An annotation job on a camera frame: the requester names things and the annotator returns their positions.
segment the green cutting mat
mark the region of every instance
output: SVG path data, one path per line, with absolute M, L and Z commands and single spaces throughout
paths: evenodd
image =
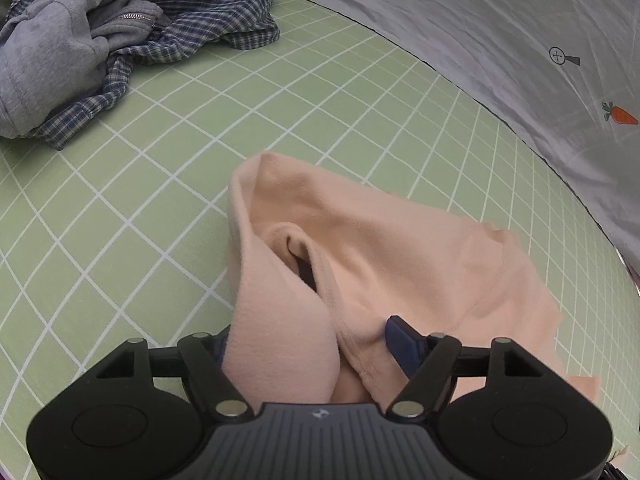
M 0 142 L 0 463 L 35 479 L 37 409 L 126 338 L 174 344 L 231 320 L 226 183 L 260 150 L 518 232 L 562 306 L 558 352 L 602 376 L 640 478 L 640 300 L 562 181 L 491 113 L 369 29 L 276 0 L 283 35 L 137 67 L 62 153 Z

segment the blue checkered fabric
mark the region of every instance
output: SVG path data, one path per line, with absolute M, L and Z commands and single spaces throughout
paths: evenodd
M 145 43 L 113 52 L 100 94 L 79 100 L 48 118 L 27 137 L 43 139 L 61 150 L 100 111 L 125 94 L 134 63 L 169 63 L 187 59 L 208 41 L 226 41 L 240 50 L 258 48 L 280 37 L 269 10 L 273 0 L 149 0 L 171 23 L 155 28 Z M 13 9 L 26 5 L 15 0 Z

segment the peach towel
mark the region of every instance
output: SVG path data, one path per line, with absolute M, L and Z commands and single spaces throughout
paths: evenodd
M 393 314 L 467 346 L 511 337 L 596 400 L 597 378 L 562 373 L 561 314 L 512 232 L 276 153 L 243 162 L 229 190 L 236 310 L 223 369 L 254 408 L 371 399 L 386 408 L 407 382 L 385 346 Z M 317 294 L 295 256 L 310 264 Z M 483 385 L 460 380 L 455 397 Z

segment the gray hoodie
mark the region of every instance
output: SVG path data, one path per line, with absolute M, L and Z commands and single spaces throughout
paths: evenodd
M 23 136 L 96 93 L 110 52 L 163 20 L 146 0 L 35 0 L 0 30 L 0 136 Z

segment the carrot print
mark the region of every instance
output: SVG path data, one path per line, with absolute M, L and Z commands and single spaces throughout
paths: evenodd
M 614 106 L 613 103 L 602 103 L 602 109 L 606 112 L 604 114 L 605 121 L 613 117 L 613 120 L 618 124 L 638 124 L 638 119 L 619 106 Z

